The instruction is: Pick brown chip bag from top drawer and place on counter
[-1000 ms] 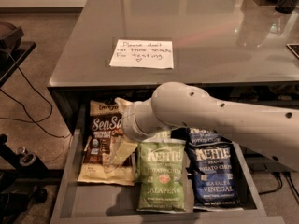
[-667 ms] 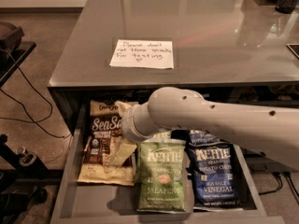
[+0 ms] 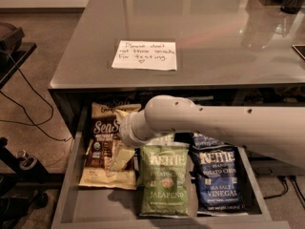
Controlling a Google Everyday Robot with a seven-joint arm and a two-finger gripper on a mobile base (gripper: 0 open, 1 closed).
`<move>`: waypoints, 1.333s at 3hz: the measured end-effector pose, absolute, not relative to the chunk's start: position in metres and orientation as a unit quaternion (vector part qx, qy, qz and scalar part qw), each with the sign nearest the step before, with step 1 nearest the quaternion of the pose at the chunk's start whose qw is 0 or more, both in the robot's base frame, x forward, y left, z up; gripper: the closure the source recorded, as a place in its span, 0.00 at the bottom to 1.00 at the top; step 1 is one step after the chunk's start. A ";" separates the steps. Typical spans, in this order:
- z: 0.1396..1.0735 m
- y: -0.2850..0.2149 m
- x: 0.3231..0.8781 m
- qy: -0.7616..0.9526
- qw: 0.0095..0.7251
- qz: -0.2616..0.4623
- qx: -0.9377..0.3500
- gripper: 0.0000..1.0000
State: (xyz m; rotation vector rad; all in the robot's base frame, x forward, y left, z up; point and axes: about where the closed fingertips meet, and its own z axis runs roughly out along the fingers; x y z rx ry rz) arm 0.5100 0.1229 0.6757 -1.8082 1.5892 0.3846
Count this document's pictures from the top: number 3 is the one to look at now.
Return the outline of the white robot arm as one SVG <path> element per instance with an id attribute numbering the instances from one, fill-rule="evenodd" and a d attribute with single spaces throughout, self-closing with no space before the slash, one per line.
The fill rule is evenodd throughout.
<path id="1" fill-rule="evenodd" d="M 200 133 L 305 168 L 304 107 L 199 106 L 188 98 L 158 95 L 119 126 L 131 149 L 169 133 Z"/>

